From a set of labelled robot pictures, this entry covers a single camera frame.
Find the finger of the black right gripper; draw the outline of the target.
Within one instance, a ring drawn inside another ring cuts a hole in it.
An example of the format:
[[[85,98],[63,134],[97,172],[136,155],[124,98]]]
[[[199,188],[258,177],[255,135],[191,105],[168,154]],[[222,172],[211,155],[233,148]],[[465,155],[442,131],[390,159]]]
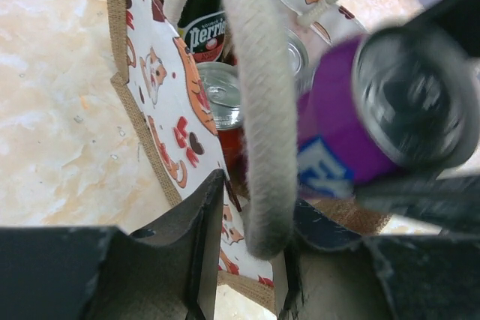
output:
[[[479,59],[479,0],[439,0],[403,23],[390,23],[370,36],[375,59],[418,55]]]
[[[381,213],[434,224],[450,232],[479,233],[479,175],[437,179],[396,175],[358,185],[355,202]]]

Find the purple Fanta can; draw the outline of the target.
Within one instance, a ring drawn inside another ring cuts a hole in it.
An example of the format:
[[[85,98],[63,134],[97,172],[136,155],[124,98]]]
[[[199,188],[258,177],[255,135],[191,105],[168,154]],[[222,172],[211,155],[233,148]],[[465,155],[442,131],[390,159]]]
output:
[[[297,103],[298,191],[347,199],[398,170],[463,165],[479,143],[466,51],[438,28],[391,26],[325,52]]]

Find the red cola can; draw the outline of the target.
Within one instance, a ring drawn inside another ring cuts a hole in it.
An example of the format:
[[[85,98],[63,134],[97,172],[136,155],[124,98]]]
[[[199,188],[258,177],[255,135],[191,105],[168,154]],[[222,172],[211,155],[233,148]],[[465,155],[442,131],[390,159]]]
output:
[[[311,83],[308,52],[295,32],[287,28],[286,34],[290,64],[296,83],[295,87],[297,95],[300,96],[309,89]]]
[[[243,110],[236,67],[220,62],[197,66],[217,127],[226,168],[234,174],[243,153]]]

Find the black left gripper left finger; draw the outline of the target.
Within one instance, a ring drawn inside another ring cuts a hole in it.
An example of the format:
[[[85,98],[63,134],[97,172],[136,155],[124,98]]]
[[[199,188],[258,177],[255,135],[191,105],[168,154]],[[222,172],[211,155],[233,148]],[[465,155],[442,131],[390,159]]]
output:
[[[224,172],[130,235],[112,237],[87,319],[213,319]]]

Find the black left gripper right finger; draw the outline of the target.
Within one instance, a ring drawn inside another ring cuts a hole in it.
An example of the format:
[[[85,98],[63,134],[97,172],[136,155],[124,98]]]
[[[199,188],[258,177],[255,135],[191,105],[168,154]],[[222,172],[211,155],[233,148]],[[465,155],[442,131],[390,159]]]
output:
[[[362,237],[297,200],[280,256],[282,319],[392,319]]]

